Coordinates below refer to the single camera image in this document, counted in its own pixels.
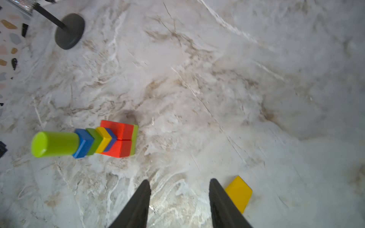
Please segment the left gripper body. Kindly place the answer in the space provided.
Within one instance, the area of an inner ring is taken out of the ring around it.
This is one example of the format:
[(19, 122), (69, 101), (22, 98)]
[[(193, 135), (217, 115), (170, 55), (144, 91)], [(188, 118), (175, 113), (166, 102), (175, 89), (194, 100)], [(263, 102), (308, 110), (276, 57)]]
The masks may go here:
[(6, 144), (0, 141), (0, 158), (8, 151)]

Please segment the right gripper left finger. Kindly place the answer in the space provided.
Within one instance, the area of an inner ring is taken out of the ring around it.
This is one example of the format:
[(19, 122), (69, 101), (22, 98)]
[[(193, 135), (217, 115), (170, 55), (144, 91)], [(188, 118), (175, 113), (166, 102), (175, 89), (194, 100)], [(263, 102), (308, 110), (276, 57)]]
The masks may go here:
[(151, 197), (148, 180), (143, 180), (110, 228), (146, 228)]

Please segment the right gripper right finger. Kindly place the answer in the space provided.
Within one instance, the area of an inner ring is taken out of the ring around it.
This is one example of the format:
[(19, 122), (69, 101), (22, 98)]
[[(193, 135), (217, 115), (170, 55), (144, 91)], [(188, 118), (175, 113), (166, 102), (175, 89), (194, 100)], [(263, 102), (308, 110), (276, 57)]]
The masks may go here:
[(252, 228), (215, 178), (210, 180), (209, 199), (214, 228)]

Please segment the yellow block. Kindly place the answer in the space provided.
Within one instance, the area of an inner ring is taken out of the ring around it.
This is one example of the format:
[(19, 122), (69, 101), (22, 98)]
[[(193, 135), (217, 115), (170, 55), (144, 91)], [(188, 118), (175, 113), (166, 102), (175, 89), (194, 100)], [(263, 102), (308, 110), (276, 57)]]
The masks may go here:
[(237, 176), (225, 188), (225, 191), (239, 212), (243, 214), (250, 201), (253, 190), (240, 176)]

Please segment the lime green round block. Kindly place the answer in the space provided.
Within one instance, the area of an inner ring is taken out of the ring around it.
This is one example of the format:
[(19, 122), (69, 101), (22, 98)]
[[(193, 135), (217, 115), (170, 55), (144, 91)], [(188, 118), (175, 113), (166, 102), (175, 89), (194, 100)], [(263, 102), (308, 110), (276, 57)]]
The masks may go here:
[(31, 142), (31, 153), (36, 158), (73, 155), (79, 148), (76, 133), (43, 131)]

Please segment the red block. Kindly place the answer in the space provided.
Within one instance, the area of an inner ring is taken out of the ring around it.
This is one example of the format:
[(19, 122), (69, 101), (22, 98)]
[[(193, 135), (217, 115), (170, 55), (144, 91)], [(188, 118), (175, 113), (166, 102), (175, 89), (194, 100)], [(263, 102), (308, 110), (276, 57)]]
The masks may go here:
[(119, 140), (132, 140), (134, 125), (102, 120), (101, 127), (110, 129)]
[(101, 154), (114, 158), (124, 158), (130, 156), (131, 147), (132, 141), (117, 140), (108, 152), (102, 152)]

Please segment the lime green long block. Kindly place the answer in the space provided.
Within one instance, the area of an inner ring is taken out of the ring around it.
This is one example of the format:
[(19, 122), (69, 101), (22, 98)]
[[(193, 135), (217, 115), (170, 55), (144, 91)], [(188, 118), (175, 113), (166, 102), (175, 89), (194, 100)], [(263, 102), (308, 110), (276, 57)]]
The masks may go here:
[(131, 139), (132, 144), (131, 144), (130, 156), (135, 155), (136, 139), (137, 139), (137, 135), (138, 135), (138, 130), (139, 130), (139, 126), (134, 124), (134, 129), (133, 129), (132, 139)]

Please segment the small yellow cube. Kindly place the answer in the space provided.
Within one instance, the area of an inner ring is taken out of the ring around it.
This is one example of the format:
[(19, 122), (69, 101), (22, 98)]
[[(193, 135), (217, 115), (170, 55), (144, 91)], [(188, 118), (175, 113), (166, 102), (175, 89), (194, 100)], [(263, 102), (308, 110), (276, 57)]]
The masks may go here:
[(104, 152), (105, 148), (108, 146), (109, 142), (111, 141), (111, 137), (109, 133), (105, 130), (104, 127), (97, 127), (96, 131), (102, 136), (103, 140), (101, 144), (99, 145), (96, 153), (101, 154)]

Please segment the dark blue square block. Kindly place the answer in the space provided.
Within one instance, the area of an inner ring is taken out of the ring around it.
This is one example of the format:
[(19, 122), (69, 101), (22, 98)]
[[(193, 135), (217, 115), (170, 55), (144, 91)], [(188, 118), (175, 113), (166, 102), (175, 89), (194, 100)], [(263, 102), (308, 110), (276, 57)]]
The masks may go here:
[(94, 138), (85, 129), (76, 129), (74, 133), (79, 136), (79, 147), (73, 154), (73, 157), (75, 159), (84, 158), (89, 152), (94, 142)]

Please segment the small blue cube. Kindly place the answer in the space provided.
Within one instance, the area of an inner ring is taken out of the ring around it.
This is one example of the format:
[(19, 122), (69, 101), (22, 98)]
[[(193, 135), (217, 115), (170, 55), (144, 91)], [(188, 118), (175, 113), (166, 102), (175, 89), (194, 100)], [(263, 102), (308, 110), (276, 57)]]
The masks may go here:
[(104, 150), (104, 152), (108, 152), (113, 147), (113, 145), (115, 144), (115, 142), (117, 141), (117, 137), (112, 132), (112, 130), (110, 130), (109, 128), (105, 128), (105, 130), (109, 133), (109, 135), (111, 137), (111, 141), (109, 142), (108, 146)]

